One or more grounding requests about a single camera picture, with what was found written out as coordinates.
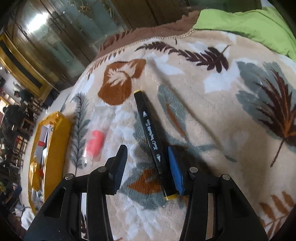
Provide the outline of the green cloth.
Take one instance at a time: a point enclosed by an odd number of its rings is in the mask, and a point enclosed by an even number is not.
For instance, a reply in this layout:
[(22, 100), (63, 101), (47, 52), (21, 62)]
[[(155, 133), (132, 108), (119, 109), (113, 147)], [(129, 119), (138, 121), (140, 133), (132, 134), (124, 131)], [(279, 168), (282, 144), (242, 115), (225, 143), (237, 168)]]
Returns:
[(295, 61), (295, 36), (273, 7), (236, 13), (203, 9), (193, 29), (225, 31), (241, 35)]

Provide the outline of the wooden glass door cabinet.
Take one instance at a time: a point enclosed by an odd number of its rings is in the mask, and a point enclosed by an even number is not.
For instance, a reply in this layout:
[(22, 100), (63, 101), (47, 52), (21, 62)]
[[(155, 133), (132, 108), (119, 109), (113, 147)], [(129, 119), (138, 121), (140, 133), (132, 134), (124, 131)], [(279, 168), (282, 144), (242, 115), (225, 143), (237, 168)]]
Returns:
[(1, 63), (45, 99), (73, 86), (110, 36), (178, 20), (193, 1), (1, 1)]

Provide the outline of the red item in clear bag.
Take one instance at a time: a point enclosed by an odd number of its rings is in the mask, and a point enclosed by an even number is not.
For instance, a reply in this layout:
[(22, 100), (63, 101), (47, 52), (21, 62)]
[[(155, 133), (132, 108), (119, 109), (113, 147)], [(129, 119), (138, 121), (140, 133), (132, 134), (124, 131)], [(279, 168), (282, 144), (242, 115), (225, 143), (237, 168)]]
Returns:
[(97, 107), (92, 112), (83, 152), (84, 167), (91, 167), (93, 163), (99, 162), (109, 128), (109, 114), (109, 110), (103, 107)]

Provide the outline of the leaf patterned beige blanket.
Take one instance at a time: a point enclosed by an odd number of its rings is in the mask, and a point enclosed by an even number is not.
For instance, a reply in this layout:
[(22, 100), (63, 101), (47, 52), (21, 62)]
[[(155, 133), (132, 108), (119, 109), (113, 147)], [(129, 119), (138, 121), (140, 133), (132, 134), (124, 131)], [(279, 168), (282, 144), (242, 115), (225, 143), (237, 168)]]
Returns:
[[(295, 61), (231, 32), (118, 37), (81, 74), (62, 113), (74, 120), (65, 172), (88, 174), (128, 149), (118, 193), (108, 196), (115, 240), (178, 240), (188, 198), (165, 200), (134, 99), (141, 90), (164, 149), (203, 172), (230, 175), (268, 240), (295, 240)], [(84, 167), (92, 112), (110, 112), (99, 162)]]

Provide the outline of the yellow capped black marker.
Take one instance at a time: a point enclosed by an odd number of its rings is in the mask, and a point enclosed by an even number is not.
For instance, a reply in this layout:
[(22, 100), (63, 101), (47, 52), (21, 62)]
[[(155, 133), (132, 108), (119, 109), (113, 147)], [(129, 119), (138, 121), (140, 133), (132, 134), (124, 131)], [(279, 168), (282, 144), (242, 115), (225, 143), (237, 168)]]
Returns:
[(175, 199), (178, 197), (178, 191), (175, 188), (171, 175), (168, 154), (163, 149), (151, 109), (149, 108), (148, 102), (145, 98), (145, 94), (141, 90), (137, 90), (133, 95), (137, 104), (137, 111), (142, 124), (142, 129), (161, 182), (165, 200), (168, 201)]

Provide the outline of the yellow taped cardboard box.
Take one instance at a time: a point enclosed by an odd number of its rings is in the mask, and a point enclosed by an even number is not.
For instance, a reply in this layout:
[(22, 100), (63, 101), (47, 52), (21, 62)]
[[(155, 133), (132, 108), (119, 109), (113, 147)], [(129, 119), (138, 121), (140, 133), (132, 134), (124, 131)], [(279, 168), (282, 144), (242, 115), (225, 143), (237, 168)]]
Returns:
[(28, 198), (34, 215), (62, 180), (72, 122), (56, 111), (37, 125), (28, 171)]

